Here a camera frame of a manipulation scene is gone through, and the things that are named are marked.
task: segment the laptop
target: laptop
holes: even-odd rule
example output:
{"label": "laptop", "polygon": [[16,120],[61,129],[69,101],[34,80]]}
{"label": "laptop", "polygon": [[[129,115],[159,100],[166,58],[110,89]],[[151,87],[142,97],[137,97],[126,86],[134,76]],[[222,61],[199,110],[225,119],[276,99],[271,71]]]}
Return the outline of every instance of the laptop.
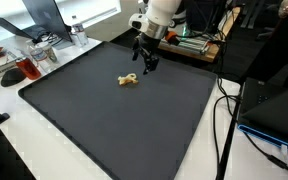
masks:
{"label": "laptop", "polygon": [[288,147],[288,89],[274,87],[254,79],[245,82],[238,129],[278,147]]}
{"label": "laptop", "polygon": [[35,40],[37,40],[40,35],[46,32],[43,27],[40,27],[38,25],[33,25],[21,30],[4,18],[0,18],[0,26],[15,35]]}

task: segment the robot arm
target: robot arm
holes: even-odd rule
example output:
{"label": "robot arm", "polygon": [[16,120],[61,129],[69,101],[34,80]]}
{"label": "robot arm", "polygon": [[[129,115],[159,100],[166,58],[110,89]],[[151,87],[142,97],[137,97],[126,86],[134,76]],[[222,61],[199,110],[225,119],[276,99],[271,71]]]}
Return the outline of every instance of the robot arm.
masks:
{"label": "robot arm", "polygon": [[155,50],[166,35],[168,26],[181,1],[150,0],[146,14],[134,14],[130,18],[129,25],[141,32],[135,39],[133,60],[137,59],[138,54],[144,58],[144,74],[156,69],[159,59],[154,57]]}

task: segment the computer screen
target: computer screen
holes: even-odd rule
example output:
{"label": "computer screen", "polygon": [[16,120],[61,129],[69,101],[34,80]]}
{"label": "computer screen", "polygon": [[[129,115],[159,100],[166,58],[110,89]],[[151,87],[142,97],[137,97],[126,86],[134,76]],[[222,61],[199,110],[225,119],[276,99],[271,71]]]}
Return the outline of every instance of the computer screen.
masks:
{"label": "computer screen", "polygon": [[23,3],[37,25],[72,42],[54,0],[23,0]]}

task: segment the gray work surface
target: gray work surface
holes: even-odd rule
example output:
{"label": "gray work surface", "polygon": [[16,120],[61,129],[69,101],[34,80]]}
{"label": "gray work surface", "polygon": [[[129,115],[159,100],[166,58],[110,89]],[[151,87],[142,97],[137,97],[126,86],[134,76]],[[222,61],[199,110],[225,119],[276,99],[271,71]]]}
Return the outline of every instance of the gray work surface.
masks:
{"label": "gray work surface", "polygon": [[[173,179],[216,75],[165,59],[143,70],[132,50],[104,42],[19,95],[113,179]],[[139,84],[119,86],[129,73]]]}

